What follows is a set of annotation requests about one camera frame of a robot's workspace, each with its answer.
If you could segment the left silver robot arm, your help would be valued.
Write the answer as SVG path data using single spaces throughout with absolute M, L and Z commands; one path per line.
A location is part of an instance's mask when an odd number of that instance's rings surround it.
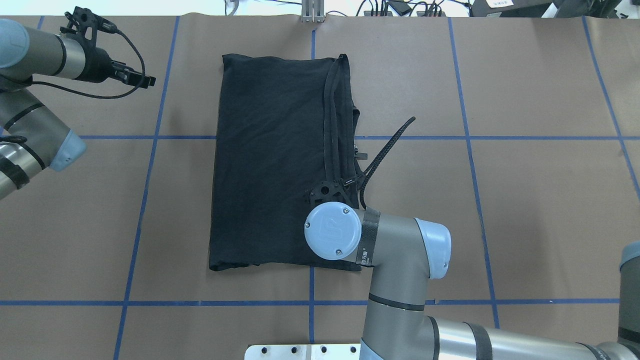
M 61 172 L 87 150 L 86 143 L 43 103 L 30 87 L 50 87 L 73 95 L 105 100 L 77 89 L 34 80 L 35 75 L 100 84 L 114 79 L 130 90 L 111 100 L 154 86 L 146 63 L 130 38 L 113 22 L 86 8 L 67 13 L 58 34 L 3 18 L 1 20 L 1 197 L 23 189 L 46 169 Z M 96 44 L 98 32 L 121 36 L 141 64 L 136 70 L 112 59 Z

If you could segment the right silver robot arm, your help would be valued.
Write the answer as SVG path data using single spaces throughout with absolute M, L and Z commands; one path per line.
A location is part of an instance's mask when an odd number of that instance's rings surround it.
M 622 250 L 617 340 L 590 345 L 428 316 L 429 280 L 449 268 L 451 234 L 419 218 L 342 202 L 315 207 L 304 237 L 322 259 L 372 268 L 361 360 L 637 360 L 639 242 Z

